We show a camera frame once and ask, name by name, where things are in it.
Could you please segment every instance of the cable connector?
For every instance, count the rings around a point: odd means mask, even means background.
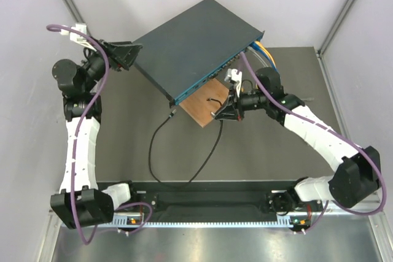
[[[177,109],[174,109],[170,114],[169,117],[172,118],[177,112]]]

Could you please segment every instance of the black cable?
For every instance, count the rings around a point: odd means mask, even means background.
[[[215,102],[218,102],[218,103],[220,104],[220,106],[222,107],[222,103],[221,103],[218,99],[215,99],[215,98],[208,98],[207,101],[215,101]]]
[[[84,57],[87,61],[89,61],[88,58],[90,57],[90,55],[91,55],[91,50],[87,47],[84,47]]]
[[[242,80],[242,81],[241,81],[241,84],[243,84],[244,82],[249,82],[249,83],[251,84],[251,90],[253,90],[253,89],[254,89],[254,84],[252,83],[252,81],[251,81],[251,80],[244,79],[244,80]]]
[[[218,135],[218,137],[217,137],[217,139],[216,139],[216,142],[215,142],[214,145],[213,145],[213,148],[211,149],[211,151],[210,151],[208,157],[205,159],[205,161],[203,162],[203,164],[201,165],[201,167],[200,167],[200,168],[197,170],[197,172],[194,174],[194,176],[191,177],[191,179],[190,179],[187,183],[183,183],[182,185],[176,185],[176,186],[174,186],[174,185],[168,185],[167,183],[162,182],[160,179],[158,179],[158,177],[154,174],[154,172],[153,172],[153,170],[152,170],[152,147],[153,147],[153,141],[154,141],[154,138],[155,138],[156,134],[158,133],[158,131],[159,131],[159,130],[160,130],[160,129],[161,129],[161,128],[162,128],[171,118],[173,118],[174,114],[176,113],[175,111],[171,112],[171,114],[169,115],[169,117],[166,118],[166,120],[165,120],[165,121],[164,121],[164,122],[154,131],[154,133],[153,133],[152,139],[151,139],[151,141],[150,141],[150,147],[149,147],[149,172],[150,172],[151,176],[152,176],[157,182],[159,182],[159,183],[162,184],[162,185],[165,185],[165,186],[171,187],[171,188],[183,188],[183,187],[186,187],[188,184],[190,184],[190,183],[198,176],[198,174],[199,174],[199,173],[202,171],[202,169],[206,166],[206,164],[208,163],[210,157],[211,157],[212,154],[214,153],[214,151],[215,151],[215,149],[216,149],[216,147],[217,147],[217,144],[219,143],[220,138],[221,138],[222,127],[223,127],[223,121],[222,121],[222,120],[220,121],[220,131],[219,131],[219,135]]]

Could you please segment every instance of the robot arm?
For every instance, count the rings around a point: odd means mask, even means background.
[[[334,175],[317,179],[305,177],[296,181],[287,192],[293,208],[302,202],[323,200],[336,201],[343,207],[353,207],[375,192],[380,183],[374,170],[362,155],[349,144],[332,134],[332,128],[318,119],[305,106],[305,103],[292,94],[287,94],[281,85],[279,74],[272,68],[262,68],[255,74],[272,97],[295,114],[312,120],[304,121],[296,115],[287,114],[273,105],[261,90],[237,94],[235,85],[241,81],[233,80],[233,69],[229,69],[227,80],[234,85],[230,88],[227,100],[212,116],[216,120],[242,120],[247,110],[265,109],[267,115],[283,127],[300,136],[317,151],[332,168]],[[380,170],[379,153],[373,147],[363,151],[373,160]]]
[[[85,25],[77,24],[78,30]],[[50,205],[68,228],[75,228],[71,210],[71,165],[75,161],[74,191],[81,227],[111,222],[114,211],[131,198],[128,183],[118,183],[106,190],[98,189],[95,177],[96,138],[101,123],[101,99],[95,101],[79,128],[76,156],[72,156],[78,122],[92,100],[91,93],[105,73],[102,56],[95,52],[85,40],[73,35],[70,39],[85,47],[88,54],[81,65],[71,60],[59,60],[52,69],[52,75],[63,94],[64,116],[68,130],[68,150],[64,178],[58,194],[52,195]],[[97,41],[109,57],[110,67],[115,71],[129,70],[138,55],[141,45],[131,42],[108,43]]]

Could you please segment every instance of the white cable clip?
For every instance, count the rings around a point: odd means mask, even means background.
[[[230,82],[235,85],[236,88],[236,94],[238,97],[240,96],[240,91],[241,91],[241,79],[242,79],[243,73],[237,69],[228,69],[227,70],[227,75],[224,78],[224,81]]]
[[[74,29],[76,31],[79,31],[79,32],[87,35],[87,25],[86,24],[76,23],[75,27],[71,27],[71,29]],[[86,38],[84,38],[81,35],[78,35],[76,33],[73,33],[73,32],[69,33],[69,40],[71,40],[75,43],[78,43],[79,45],[81,45],[83,47],[87,47],[91,50],[94,50],[95,52],[97,51],[97,49],[94,48],[94,46],[92,46],[89,42],[87,42]]]

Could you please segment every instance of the metal floor panel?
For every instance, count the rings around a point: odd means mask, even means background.
[[[314,97],[307,105],[338,129],[314,49],[271,48],[270,52],[284,88],[300,98]],[[253,56],[249,60],[256,69],[260,67]],[[130,72],[111,72],[102,102],[97,180],[153,180],[147,152],[154,130],[170,113],[168,100],[132,67]],[[162,180],[191,178],[209,154],[218,131],[219,122],[201,128],[179,109],[155,138],[152,162],[156,175]],[[242,122],[224,122],[221,141],[197,180],[288,180],[331,173],[312,148],[259,110],[247,112]]]
[[[76,230],[61,228],[52,262],[72,261],[378,262],[382,259],[367,217],[329,215],[305,236],[294,236],[289,229],[270,228],[147,228],[130,237],[105,232],[87,247],[80,246]]]

